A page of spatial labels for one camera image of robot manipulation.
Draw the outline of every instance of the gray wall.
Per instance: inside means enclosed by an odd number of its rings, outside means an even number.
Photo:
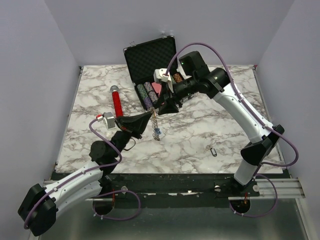
[[[200,41],[214,46],[228,64],[257,64],[294,0],[45,2],[82,65],[124,64],[122,49],[129,42],[146,42],[161,32],[174,34],[178,49]],[[197,49],[208,63],[220,63]]]
[[[54,168],[79,68],[43,0],[0,8],[0,239],[25,240],[17,210]]]
[[[320,236],[320,1],[295,0],[259,62],[257,72],[274,123],[299,149],[290,168],[305,191]],[[287,162],[294,153],[281,144]]]

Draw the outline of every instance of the white marble surface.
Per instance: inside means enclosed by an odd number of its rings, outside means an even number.
[[[263,115],[265,109],[259,94],[252,66],[231,66],[231,74],[239,90]],[[126,65],[85,66],[63,140],[56,171],[71,173],[90,161],[91,143],[99,140],[88,124],[100,113],[113,112],[110,87],[118,85],[125,116],[144,110],[131,82]],[[149,122],[142,139],[130,151],[123,151],[123,161],[114,173],[234,173],[242,157],[240,150],[249,142],[236,121],[214,100],[195,94],[185,102],[179,113],[158,116],[161,141],[152,137]],[[115,133],[103,123],[93,125],[108,139]],[[215,148],[213,157],[210,148]],[[276,149],[265,159],[279,162]],[[282,173],[282,169],[264,166],[261,173]]]

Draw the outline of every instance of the black case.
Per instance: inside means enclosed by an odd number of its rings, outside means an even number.
[[[177,53],[175,37],[165,36],[133,45],[123,49],[123,52],[134,90],[142,106],[146,109],[145,103],[138,92],[137,85],[144,84],[145,82],[153,83],[155,69],[168,67],[170,60]],[[177,68],[178,60],[175,59],[169,71],[171,76],[178,73]]]

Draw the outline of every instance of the purple cable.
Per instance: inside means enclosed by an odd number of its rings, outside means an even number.
[[[277,164],[277,163],[272,163],[272,162],[267,162],[267,161],[263,161],[260,163],[260,165],[262,164],[267,164],[267,165],[271,165],[271,166],[276,166],[276,167],[290,167],[292,165],[294,165],[298,159],[299,159],[299,152],[298,152],[298,149],[296,148],[296,146],[289,140],[287,139],[286,137],[284,137],[283,135],[281,135],[280,133],[278,133],[277,131],[275,131],[272,127],[269,127],[269,126],[265,126],[265,123],[255,114],[254,111],[252,111],[252,109],[248,106],[248,104],[244,101],[244,99],[242,99],[240,93],[238,92],[237,88],[236,88],[236,85],[235,85],[235,82],[234,82],[234,79],[232,78],[231,76],[231,73],[228,69],[228,66],[226,64],[226,62],[223,60],[223,58],[221,57],[221,55],[210,45],[206,44],[206,43],[203,43],[203,42],[192,42],[192,43],[189,43],[187,45],[185,45],[182,49],[180,49],[171,59],[171,61],[169,62],[169,65],[166,69],[166,72],[165,72],[165,75],[168,75],[169,73],[169,70],[173,64],[173,62],[175,61],[175,59],[178,57],[178,55],[184,50],[186,49],[187,47],[191,46],[191,45],[202,45],[202,46],[205,46],[209,49],[211,49],[216,55],[217,57],[220,59],[222,65],[224,66],[225,68],[225,71],[230,79],[230,83],[231,83],[231,86],[235,92],[235,94],[237,95],[239,101],[244,105],[244,107],[251,113],[251,115],[266,129],[268,129],[270,132],[276,134],[278,137],[280,137],[281,139],[283,139],[284,141],[286,141],[291,147],[292,149],[294,150],[295,152],[295,159],[291,162],[291,163],[288,163],[288,164]]]
[[[278,192],[277,192],[276,186],[274,185],[274,183],[273,183],[268,177],[266,177],[266,176],[264,176],[264,175],[257,174],[257,175],[255,175],[255,176],[258,176],[258,177],[262,177],[262,178],[264,178],[264,179],[267,179],[267,180],[269,181],[269,183],[271,183],[271,185],[272,185],[272,187],[273,187],[273,189],[274,189],[274,194],[275,194],[275,200],[274,200],[274,204],[273,204],[272,208],[271,208],[269,211],[267,211],[267,212],[265,212],[265,213],[263,213],[263,214],[259,214],[259,215],[244,215],[244,214],[239,213],[239,212],[237,212],[236,210],[234,210],[234,208],[232,207],[231,203],[229,203],[229,207],[231,208],[231,210],[232,210],[232,212],[233,212],[234,214],[237,214],[237,215],[239,215],[239,216],[246,217],[246,218],[260,218],[260,217],[264,217],[265,215],[268,215],[269,213],[271,213],[273,210],[276,209],[276,206],[277,206],[277,204],[278,204]]]
[[[90,172],[92,170],[95,170],[95,169],[100,169],[100,168],[105,168],[105,167],[111,167],[111,166],[114,166],[114,165],[117,165],[119,164],[121,161],[122,161],[122,155],[121,155],[121,152],[109,141],[107,140],[105,137],[103,137],[102,135],[100,135],[97,131],[95,131],[93,128],[92,128],[92,124],[94,124],[95,122],[97,121],[97,119],[95,118],[94,120],[92,120],[90,123],[89,123],[89,129],[95,134],[97,135],[99,138],[101,138],[103,141],[105,141],[113,150],[115,150],[115,152],[119,155],[119,160],[117,162],[114,162],[114,163],[110,163],[110,164],[105,164],[105,165],[100,165],[100,166],[94,166],[94,167],[91,167],[91,168],[88,168],[84,171],[84,173],[87,173],[87,172]],[[62,186],[64,186],[65,184],[69,183],[70,181],[72,181],[73,179],[79,177],[80,175],[83,175],[84,173],[82,172],[79,172],[78,174],[74,175],[73,177],[67,179],[66,181],[60,183],[58,186],[56,186],[56,189],[60,189]],[[26,216],[25,218],[25,221],[24,221],[24,224],[23,224],[23,227],[24,229],[29,229],[28,227],[28,223],[29,223],[29,220],[32,216],[32,214],[35,212],[35,210],[37,209],[37,207],[42,203],[43,200],[45,200],[50,194],[52,194],[54,192],[54,190],[50,190],[48,191],[45,195],[43,195],[43,197],[40,198],[39,201],[36,202],[36,204],[34,204],[33,208],[31,209],[31,211],[29,212],[29,214]]]
[[[133,191],[130,191],[130,190],[117,190],[117,191],[111,191],[111,192],[108,192],[108,193],[104,193],[104,194],[98,195],[96,197],[104,197],[104,196],[107,196],[107,195],[117,194],[117,193],[130,193],[130,194],[133,194],[136,197],[136,199],[138,200],[138,209],[132,216],[123,217],[123,218],[116,218],[116,217],[111,217],[111,216],[99,215],[96,212],[95,206],[93,206],[92,209],[94,211],[94,214],[99,216],[99,217],[101,217],[101,218],[109,219],[109,220],[115,220],[115,221],[126,221],[126,220],[130,220],[130,219],[134,219],[136,216],[138,216],[140,214],[140,211],[141,211],[141,201],[140,201],[139,196]]]

